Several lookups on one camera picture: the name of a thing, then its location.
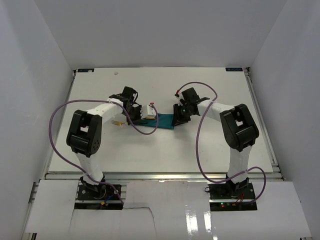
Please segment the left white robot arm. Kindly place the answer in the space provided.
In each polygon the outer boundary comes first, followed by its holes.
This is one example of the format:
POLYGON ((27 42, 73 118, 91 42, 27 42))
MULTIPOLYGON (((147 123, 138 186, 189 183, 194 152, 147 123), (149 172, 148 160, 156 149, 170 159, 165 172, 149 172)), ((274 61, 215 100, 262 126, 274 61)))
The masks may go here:
POLYGON ((80 181, 95 199, 102 199, 107 191, 105 175, 94 156, 101 146, 103 124, 118 114, 124 114, 124 111, 128 113, 128 124, 136 125, 142 120, 142 105, 137 103, 138 92, 133 88, 126 86, 121 93, 113 94, 109 99, 111 102, 95 108, 76 110, 66 138, 66 144, 75 153, 84 170, 80 181))

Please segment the teal cloth napkin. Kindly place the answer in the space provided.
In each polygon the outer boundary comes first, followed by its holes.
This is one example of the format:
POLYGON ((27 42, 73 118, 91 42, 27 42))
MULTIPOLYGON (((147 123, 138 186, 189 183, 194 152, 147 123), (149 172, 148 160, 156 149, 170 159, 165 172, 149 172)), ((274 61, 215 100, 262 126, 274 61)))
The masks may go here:
POLYGON ((175 127, 172 125, 174 115, 159 113, 157 119, 143 119, 138 125, 143 127, 155 128, 157 126, 160 129, 173 130, 175 127))

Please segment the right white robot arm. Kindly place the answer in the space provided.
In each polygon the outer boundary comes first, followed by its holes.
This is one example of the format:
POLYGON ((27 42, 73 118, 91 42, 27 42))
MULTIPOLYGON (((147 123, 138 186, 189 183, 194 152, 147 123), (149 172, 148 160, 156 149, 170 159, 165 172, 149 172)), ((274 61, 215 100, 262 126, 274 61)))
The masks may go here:
POLYGON ((249 156, 260 134, 248 107, 243 103, 233 106, 208 97, 201 98, 193 87, 183 92, 177 90, 175 96, 178 103, 173 105, 174 127, 188 123, 192 116, 201 117, 195 139, 195 155, 202 176, 211 183, 219 184, 206 176, 200 162, 200 132, 204 118, 207 117, 221 123, 223 137, 230 149, 229 169, 225 180, 220 183, 225 184, 231 194, 247 187, 249 156))

